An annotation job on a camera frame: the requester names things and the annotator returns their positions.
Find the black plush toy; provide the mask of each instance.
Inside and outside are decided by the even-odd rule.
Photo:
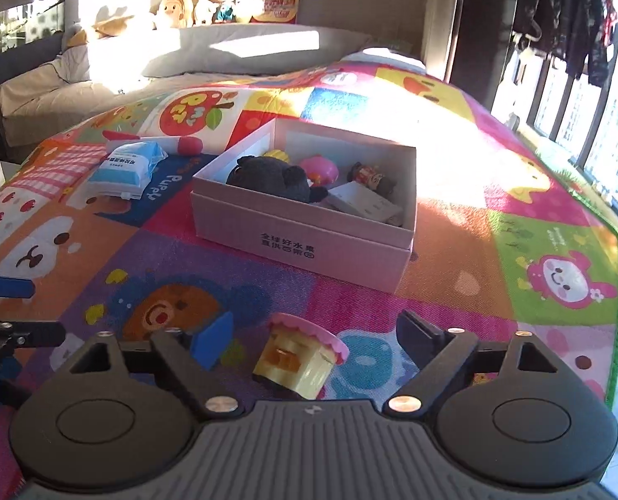
[[[238,159],[226,184],[302,203],[317,203],[328,196],[327,189],[322,186],[309,187],[302,167],[269,156]]]

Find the pink box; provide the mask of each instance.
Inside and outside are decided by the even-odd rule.
[[[392,201],[401,227],[318,205],[253,192],[225,181],[242,156],[278,148],[294,163],[321,154],[346,181],[355,163],[376,165],[397,181]],[[411,255],[416,224],[416,149],[335,128],[278,118],[197,172],[191,201],[196,232],[238,250],[392,293]]]

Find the blue and white package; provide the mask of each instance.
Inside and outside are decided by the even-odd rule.
[[[154,141],[119,146],[89,177],[89,185],[99,195],[140,199],[155,167],[167,157]]]

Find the metal screw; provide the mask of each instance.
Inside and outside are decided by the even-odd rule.
[[[418,411],[422,406],[422,402],[420,399],[416,397],[407,397],[405,395],[401,397],[394,397],[393,399],[388,400],[388,407],[391,410],[398,411],[400,413],[411,413],[414,411]]]
[[[238,401],[232,397],[212,397],[205,407],[214,413],[229,413],[238,409]]]

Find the black gripper pad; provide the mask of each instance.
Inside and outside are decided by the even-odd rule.
[[[443,458],[423,426],[383,417],[369,400],[257,402],[242,419],[205,426],[184,459],[143,485],[79,495],[30,484],[20,495],[20,500],[384,498],[615,499],[591,482],[534,493],[477,481]]]

